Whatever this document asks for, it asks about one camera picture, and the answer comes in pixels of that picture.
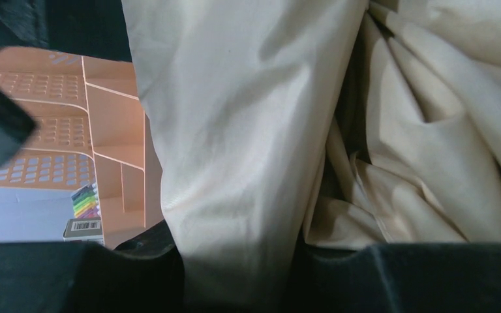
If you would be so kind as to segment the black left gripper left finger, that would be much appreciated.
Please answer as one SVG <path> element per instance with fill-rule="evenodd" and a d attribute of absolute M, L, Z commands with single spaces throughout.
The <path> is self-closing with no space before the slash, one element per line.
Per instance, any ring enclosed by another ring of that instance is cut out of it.
<path fill-rule="evenodd" d="M 184 270 L 165 222 L 115 249 L 0 243 L 0 312 L 182 312 Z"/>

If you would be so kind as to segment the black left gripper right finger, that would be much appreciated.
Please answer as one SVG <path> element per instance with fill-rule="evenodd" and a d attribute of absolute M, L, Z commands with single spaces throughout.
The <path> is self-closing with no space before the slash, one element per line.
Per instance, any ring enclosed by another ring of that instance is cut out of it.
<path fill-rule="evenodd" d="M 298 242 L 284 312 L 501 312 L 501 244 Z"/>

